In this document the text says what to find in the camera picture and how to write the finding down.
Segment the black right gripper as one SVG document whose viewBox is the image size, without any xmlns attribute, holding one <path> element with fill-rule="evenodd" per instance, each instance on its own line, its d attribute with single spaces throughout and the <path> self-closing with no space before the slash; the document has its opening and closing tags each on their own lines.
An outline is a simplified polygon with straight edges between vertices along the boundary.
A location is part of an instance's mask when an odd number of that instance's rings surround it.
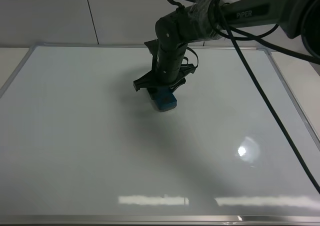
<svg viewBox="0 0 320 226">
<path fill-rule="evenodd" d="M 152 58 L 151 71 L 133 82 L 136 91 L 147 89 L 169 89 L 174 92 L 179 86 L 186 83 L 186 76 L 193 74 L 196 67 L 185 57 L 185 49 L 165 52 L 162 49 Z"/>
</svg>

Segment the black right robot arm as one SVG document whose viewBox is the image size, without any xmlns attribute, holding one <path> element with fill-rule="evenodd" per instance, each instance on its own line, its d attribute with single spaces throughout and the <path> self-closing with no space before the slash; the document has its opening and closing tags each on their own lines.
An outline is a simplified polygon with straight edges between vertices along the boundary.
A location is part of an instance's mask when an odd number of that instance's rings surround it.
<svg viewBox="0 0 320 226">
<path fill-rule="evenodd" d="M 184 64 L 188 44 L 226 37 L 227 30 L 238 33 L 240 41 L 253 40 L 273 50 L 320 62 L 320 0 L 167 0 L 176 10 L 155 24 L 156 39 L 145 45 L 152 54 L 151 71 L 134 81 L 136 90 L 168 88 L 185 83 L 196 67 Z M 246 27 L 280 27 L 290 39 L 301 37 L 307 55 L 272 45 L 264 35 L 251 35 Z"/>
</svg>

